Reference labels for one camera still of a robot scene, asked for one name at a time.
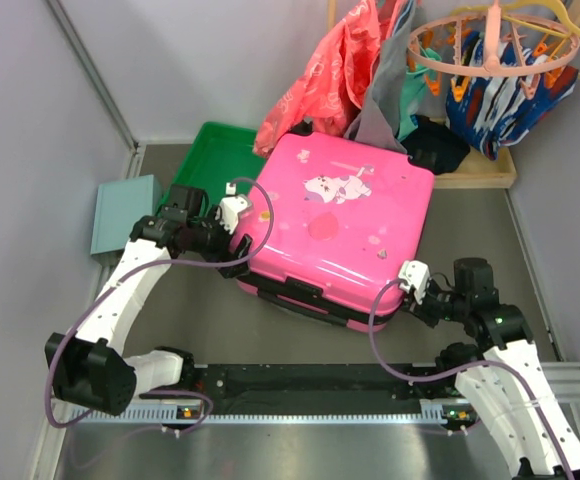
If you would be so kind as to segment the pink hard-shell suitcase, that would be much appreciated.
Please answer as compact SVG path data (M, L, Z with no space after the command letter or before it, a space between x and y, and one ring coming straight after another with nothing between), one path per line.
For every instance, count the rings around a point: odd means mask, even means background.
M323 322L381 330L404 297L381 289L416 256L433 173L405 154L287 133L257 183L233 241L249 236L261 250L239 286Z

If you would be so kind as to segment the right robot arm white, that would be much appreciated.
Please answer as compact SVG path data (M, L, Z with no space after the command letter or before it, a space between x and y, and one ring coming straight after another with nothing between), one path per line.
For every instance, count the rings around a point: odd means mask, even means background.
M438 356L439 388L469 402L513 478L580 479L580 439L545 376L521 310L501 303L486 260L463 258L453 268L447 289L419 261L405 262L398 274L415 317L430 326L459 323L473 340Z

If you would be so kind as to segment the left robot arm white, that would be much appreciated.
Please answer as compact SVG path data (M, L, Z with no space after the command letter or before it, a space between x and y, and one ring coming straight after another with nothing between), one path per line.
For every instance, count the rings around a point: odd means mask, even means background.
M178 186L173 200L141 217L93 305L67 333L46 342L47 396L118 416L135 397L160 387L179 397L190 394L197 382L191 354L158 347L126 357L126 339L152 289L181 254L197 253L198 266L226 271L247 262L249 238L236 253L229 246L252 208L232 183L216 205L204 190Z

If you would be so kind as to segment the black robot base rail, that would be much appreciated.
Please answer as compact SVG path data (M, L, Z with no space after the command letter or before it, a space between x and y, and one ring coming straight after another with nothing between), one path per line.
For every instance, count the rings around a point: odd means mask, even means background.
M186 382L224 406L260 402L341 413L389 403L458 398L449 380L409 385L378 364L210 364Z

